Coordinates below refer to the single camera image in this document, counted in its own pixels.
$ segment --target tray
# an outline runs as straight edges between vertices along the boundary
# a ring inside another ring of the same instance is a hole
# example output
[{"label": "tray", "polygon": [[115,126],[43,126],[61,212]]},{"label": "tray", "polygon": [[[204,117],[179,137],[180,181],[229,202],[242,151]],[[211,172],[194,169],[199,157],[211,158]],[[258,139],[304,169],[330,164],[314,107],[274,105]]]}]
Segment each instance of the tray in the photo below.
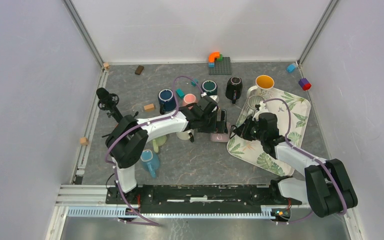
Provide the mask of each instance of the tray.
[{"label": "tray", "polygon": [[[292,117],[288,138],[297,147],[300,147],[310,115],[310,102],[305,98],[277,88],[272,88],[270,98],[280,98],[287,102]],[[286,106],[281,101],[270,101],[267,102],[267,109],[277,115],[279,133],[285,135],[288,130],[288,112]],[[240,126],[246,118],[245,110],[242,110],[236,121],[236,126]],[[291,166],[265,153],[259,141],[247,141],[238,136],[234,136],[227,143],[227,151],[238,159],[279,176],[290,176],[294,173],[294,169]]]}]

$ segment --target white wall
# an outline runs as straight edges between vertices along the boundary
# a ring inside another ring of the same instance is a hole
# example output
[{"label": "white wall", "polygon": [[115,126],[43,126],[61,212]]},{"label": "white wall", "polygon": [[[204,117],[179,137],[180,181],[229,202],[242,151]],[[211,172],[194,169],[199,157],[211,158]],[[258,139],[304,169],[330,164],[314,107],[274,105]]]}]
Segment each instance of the white wall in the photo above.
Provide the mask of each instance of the white wall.
[{"label": "white wall", "polygon": [[354,185],[366,237],[384,239],[384,1],[340,1],[303,69],[328,149]]},{"label": "white wall", "polygon": [[62,1],[0,1],[0,240],[45,237],[99,72]]},{"label": "white wall", "polygon": [[296,60],[329,0],[73,0],[106,62]]}]

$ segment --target dark blue mug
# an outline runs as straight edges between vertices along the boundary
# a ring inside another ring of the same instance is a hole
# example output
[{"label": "dark blue mug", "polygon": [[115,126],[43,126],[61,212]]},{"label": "dark blue mug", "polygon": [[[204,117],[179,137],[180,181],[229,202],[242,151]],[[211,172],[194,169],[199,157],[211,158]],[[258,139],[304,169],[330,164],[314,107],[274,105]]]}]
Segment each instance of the dark blue mug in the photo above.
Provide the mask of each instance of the dark blue mug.
[{"label": "dark blue mug", "polygon": [[166,114],[176,108],[175,96],[170,89],[163,89],[158,93],[158,102],[160,114]]},{"label": "dark blue mug", "polygon": [[201,89],[207,94],[207,96],[217,95],[217,83],[211,80],[207,80],[202,83]]}]

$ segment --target gray floor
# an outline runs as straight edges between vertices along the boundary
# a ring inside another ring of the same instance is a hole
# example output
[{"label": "gray floor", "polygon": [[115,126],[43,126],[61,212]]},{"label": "gray floor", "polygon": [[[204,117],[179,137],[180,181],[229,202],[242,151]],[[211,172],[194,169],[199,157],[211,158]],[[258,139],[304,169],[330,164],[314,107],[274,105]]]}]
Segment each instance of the gray floor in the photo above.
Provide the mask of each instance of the gray floor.
[{"label": "gray floor", "polygon": [[[286,71],[289,64],[290,62],[233,63],[233,76],[242,78],[243,94],[255,83],[257,76],[269,75],[274,79],[275,88],[309,99],[307,92],[298,85],[299,72]],[[120,97],[118,108],[123,115],[133,115],[135,111],[139,111],[137,118],[158,116],[157,110],[144,112],[143,106],[151,103],[158,106],[158,92],[171,88],[173,80],[180,75],[197,78],[200,83],[205,80],[215,81],[218,84],[219,106],[227,110],[227,121],[230,123],[236,122],[246,100],[246,97],[241,97],[236,106],[232,105],[224,96],[230,76],[209,75],[206,63],[145,65],[139,76],[134,74],[136,68],[137,65],[111,66],[109,71],[106,89]],[[198,96],[199,90],[191,86],[186,78],[180,80],[176,87],[186,94]],[[107,147],[101,136],[109,134],[115,125],[113,118],[108,118],[105,112],[100,111],[82,184],[103,185],[113,173],[111,166],[104,162]],[[301,147],[319,157],[328,157],[313,111],[310,112]],[[170,134],[158,156],[161,167],[157,170],[155,179],[142,169],[140,162],[136,164],[138,184],[266,184],[277,177],[231,156],[225,143],[211,142],[209,134],[205,133],[197,133],[194,143],[180,140],[174,133]],[[297,178],[302,177],[295,172],[294,176],[296,175]]]},{"label": "gray floor", "polygon": [[[308,214],[292,209],[292,219]],[[68,217],[62,240],[349,240],[341,216],[315,215],[299,223],[278,225],[264,219],[180,219],[156,218],[161,226],[125,225],[112,218]]]}]

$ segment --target brown block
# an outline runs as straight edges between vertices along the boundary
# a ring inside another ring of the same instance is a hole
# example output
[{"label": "brown block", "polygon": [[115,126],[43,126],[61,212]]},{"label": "brown block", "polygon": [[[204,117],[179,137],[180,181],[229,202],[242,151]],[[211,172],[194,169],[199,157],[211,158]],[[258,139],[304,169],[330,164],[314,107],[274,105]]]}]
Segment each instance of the brown block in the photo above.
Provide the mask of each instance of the brown block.
[{"label": "brown block", "polygon": [[145,109],[145,112],[152,112],[155,110],[155,106],[154,104],[148,104],[146,106],[143,106],[143,109]]},{"label": "brown block", "polygon": [[104,62],[104,63],[103,63],[103,68],[104,68],[105,70],[110,69],[110,64],[109,64],[108,62]]},{"label": "brown block", "polygon": [[87,146],[88,144],[89,144],[89,140],[87,137],[84,136],[80,138],[80,145]]},{"label": "brown block", "polygon": [[134,72],[134,74],[136,75],[141,75],[142,71],[144,70],[144,66],[142,65],[139,65],[137,68],[136,68],[136,71]]}]

